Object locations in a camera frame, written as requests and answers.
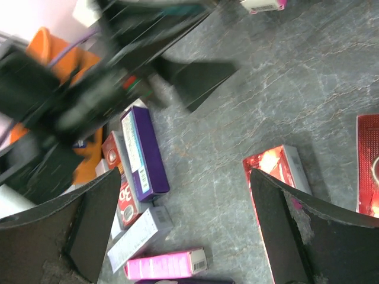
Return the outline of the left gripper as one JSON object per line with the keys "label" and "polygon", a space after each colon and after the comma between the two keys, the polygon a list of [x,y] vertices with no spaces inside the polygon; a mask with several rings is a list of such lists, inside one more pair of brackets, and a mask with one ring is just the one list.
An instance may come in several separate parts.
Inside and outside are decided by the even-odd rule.
{"label": "left gripper", "polygon": [[151,93],[125,69],[101,63],[77,82],[62,83],[15,44],[3,44],[1,112],[27,133],[1,152],[1,183],[30,201],[57,197],[84,160],[74,145]]}

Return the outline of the holographic purple toothpaste box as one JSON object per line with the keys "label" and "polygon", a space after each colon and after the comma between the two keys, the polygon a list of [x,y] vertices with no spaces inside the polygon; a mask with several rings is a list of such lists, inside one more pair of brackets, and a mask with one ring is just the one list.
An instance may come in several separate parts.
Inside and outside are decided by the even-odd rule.
{"label": "holographic purple toothpaste box", "polygon": [[233,280],[213,280],[213,279],[178,279],[178,280],[158,280],[154,284],[235,284]]}

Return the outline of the pink toothpaste box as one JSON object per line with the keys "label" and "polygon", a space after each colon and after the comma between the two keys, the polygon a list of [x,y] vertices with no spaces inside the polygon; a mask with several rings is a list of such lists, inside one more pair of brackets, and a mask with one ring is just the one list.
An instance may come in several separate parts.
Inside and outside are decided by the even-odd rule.
{"label": "pink toothpaste box", "polygon": [[241,0],[240,4],[250,14],[267,11],[282,11],[285,9],[287,0]]}
{"label": "pink toothpaste box", "polygon": [[181,279],[207,270],[204,248],[128,260],[124,272],[128,280]]}

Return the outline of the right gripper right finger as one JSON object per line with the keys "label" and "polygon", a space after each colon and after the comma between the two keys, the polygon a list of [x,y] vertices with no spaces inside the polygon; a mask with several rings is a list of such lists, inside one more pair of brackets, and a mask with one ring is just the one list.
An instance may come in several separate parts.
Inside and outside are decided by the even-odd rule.
{"label": "right gripper right finger", "polygon": [[288,185],[285,198],[306,256],[311,283],[378,283],[378,219],[362,215]]}

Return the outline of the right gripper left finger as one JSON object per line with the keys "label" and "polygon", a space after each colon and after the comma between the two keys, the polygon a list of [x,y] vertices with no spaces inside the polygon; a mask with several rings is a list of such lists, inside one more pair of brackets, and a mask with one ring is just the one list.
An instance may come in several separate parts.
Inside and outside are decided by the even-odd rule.
{"label": "right gripper left finger", "polygon": [[1,219],[1,283],[97,283],[120,186],[115,168]]}

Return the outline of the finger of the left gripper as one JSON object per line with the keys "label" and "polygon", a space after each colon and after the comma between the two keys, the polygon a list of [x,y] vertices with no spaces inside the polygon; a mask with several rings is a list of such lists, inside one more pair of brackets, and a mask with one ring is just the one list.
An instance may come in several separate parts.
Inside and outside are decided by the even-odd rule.
{"label": "finger of the left gripper", "polygon": [[98,1],[106,67],[132,72],[160,56],[202,23],[217,1]]}
{"label": "finger of the left gripper", "polygon": [[190,112],[194,112],[237,71],[236,64],[227,60],[174,62],[162,56],[153,61],[153,68],[175,88],[184,107]]}

